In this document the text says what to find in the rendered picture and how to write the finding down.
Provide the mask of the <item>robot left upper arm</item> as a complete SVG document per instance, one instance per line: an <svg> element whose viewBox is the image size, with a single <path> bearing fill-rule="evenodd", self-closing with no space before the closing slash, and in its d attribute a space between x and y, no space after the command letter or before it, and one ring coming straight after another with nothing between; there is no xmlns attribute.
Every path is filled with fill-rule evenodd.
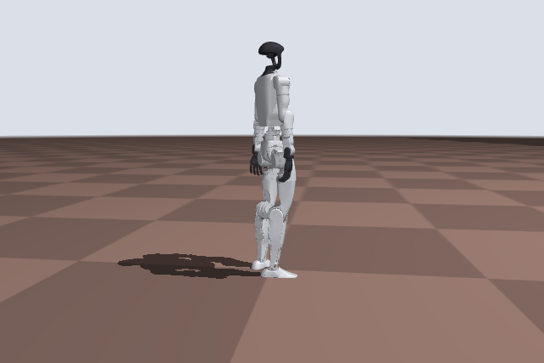
<svg viewBox="0 0 544 363"><path fill-rule="evenodd" d="M256 83L254 84L254 91L255 91L255 120L258 122L257 103L256 103Z"/></svg>

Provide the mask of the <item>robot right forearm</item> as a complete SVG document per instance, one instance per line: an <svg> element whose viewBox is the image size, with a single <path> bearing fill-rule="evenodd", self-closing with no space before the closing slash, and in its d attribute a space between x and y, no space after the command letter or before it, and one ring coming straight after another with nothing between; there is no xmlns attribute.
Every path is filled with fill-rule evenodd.
<svg viewBox="0 0 544 363"><path fill-rule="evenodd" d="M284 115L284 124L281 124L280 130L282 133L282 144L283 144L283 154L286 147L290 148L291 156L295 153L295 148L293 146L293 120L294 114L292 111L286 111Z"/></svg>

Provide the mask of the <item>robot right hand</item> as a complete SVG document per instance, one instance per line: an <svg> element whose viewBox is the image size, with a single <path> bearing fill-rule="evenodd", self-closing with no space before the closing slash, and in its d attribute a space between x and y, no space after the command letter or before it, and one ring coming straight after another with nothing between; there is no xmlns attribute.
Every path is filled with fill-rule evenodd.
<svg viewBox="0 0 544 363"><path fill-rule="evenodd" d="M292 159L294 156L291 156L291 150L290 148L286 147L284 149L284 158L286 158L285 163L285 172L283 173L283 176L279 180L279 182L285 182L291 177L291 171L292 171Z"/></svg>

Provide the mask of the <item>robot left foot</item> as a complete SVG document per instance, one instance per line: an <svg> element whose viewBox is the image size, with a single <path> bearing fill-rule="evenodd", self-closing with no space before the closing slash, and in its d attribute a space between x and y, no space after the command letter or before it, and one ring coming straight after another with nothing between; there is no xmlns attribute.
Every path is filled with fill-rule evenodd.
<svg viewBox="0 0 544 363"><path fill-rule="evenodd" d="M263 258L264 259L264 258ZM262 260L263 261L263 260ZM279 262L278 262L279 263ZM252 269L262 269L264 267L269 267L270 265L270 260L266 259L266 262L263 262L261 263L260 262L260 259L259 260L255 260L253 261L252 263ZM277 262L275 261L275 264L277 264Z"/></svg>

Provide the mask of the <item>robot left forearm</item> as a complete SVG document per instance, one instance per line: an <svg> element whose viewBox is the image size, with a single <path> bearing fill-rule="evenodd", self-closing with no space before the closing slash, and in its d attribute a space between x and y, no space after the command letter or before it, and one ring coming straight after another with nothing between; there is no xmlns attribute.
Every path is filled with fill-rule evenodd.
<svg viewBox="0 0 544 363"><path fill-rule="evenodd" d="M259 123L256 120L254 120L253 128L254 128L253 144L255 146L254 151L259 152L261 151L260 149L261 142L264 141L263 136L264 136L265 127L260 127Z"/></svg>

